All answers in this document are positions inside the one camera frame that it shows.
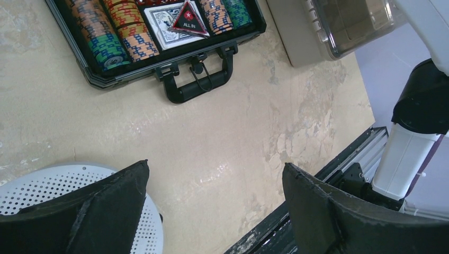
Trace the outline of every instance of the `white perforated stool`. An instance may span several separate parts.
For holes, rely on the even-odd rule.
[[[55,165],[37,170],[0,187],[0,214],[13,215],[20,209],[51,200],[106,178],[118,170],[86,162]],[[146,194],[132,254],[162,254],[162,221],[151,197]]]

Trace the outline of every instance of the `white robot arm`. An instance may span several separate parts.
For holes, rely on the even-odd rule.
[[[395,2],[432,57],[413,70],[394,108],[394,126],[371,183],[375,192],[398,201],[435,142],[449,130],[449,1]]]

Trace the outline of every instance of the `poker chip case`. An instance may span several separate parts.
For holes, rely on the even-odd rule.
[[[254,39],[266,30],[266,22],[257,0],[239,0],[246,5],[246,15],[248,17],[245,17],[245,22],[250,20],[249,24],[243,26],[240,24],[234,25],[232,30],[223,29],[218,33],[215,26],[212,28],[207,25],[206,28],[211,35],[209,38],[162,50],[160,43],[156,39],[155,32],[151,29],[148,19],[145,18],[144,11],[151,6],[139,5],[138,3],[141,0],[135,2],[139,12],[137,13],[136,11],[135,14],[144,17],[143,21],[145,24],[143,26],[146,25],[148,29],[139,30],[141,34],[133,35],[131,38],[127,36],[132,33],[129,33],[129,30],[124,30],[127,28],[120,27],[115,16],[117,13],[134,11],[117,11],[107,6],[108,1],[119,2],[121,0],[45,1],[74,52],[84,76],[92,86],[99,89],[120,87],[135,80],[154,75],[158,81],[163,83],[168,99],[177,104],[184,103],[226,84],[232,75],[233,59],[234,55],[238,53],[238,46]],[[89,26],[88,29],[84,27],[83,30],[80,29],[80,24],[84,22],[84,17],[88,14],[85,14],[86,11],[82,7],[75,6],[71,8],[67,4],[73,3],[73,1],[97,2],[98,8],[104,9],[103,14],[101,16],[89,14],[89,18],[95,15],[95,20],[98,21],[99,25],[96,25],[94,28]],[[207,16],[204,8],[202,8],[202,2],[207,0],[191,1],[193,4],[196,4],[202,20],[205,23],[210,22],[210,17]],[[77,14],[79,12],[81,16],[74,16],[74,8],[77,10]],[[236,12],[230,11],[229,13],[232,22],[235,24],[236,21],[233,15]],[[128,22],[140,22],[140,17],[126,17],[126,19]],[[136,30],[136,26],[140,25],[130,24],[129,27],[134,29],[133,31]],[[141,50],[140,48],[142,47],[135,49],[133,46],[136,44],[138,46],[144,45],[145,49]],[[210,74],[203,61],[212,53],[217,53],[221,58],[222,70]],[[180,74],[179,65],[181,64],[191,65],[190,75],[194,76],[195,81],[178,87],[174,77]],[[203,72],[206,73],[206,76],[197,78],[197,75]]]

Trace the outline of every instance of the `plastic container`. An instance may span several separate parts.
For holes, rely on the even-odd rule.
[[[407,22],[392,0],[300,1],[326,60],[338,60]]]

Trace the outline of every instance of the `gray wall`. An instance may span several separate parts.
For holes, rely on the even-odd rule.
[[[376,119],[375,126],[391,127],[391,117],[404,85],[413,68],[430,58],[430,54],[413,30],[406,24],[356,51],[363,81]],[[407,201],[418,207],[449,209],[449,138],[440,146]]]

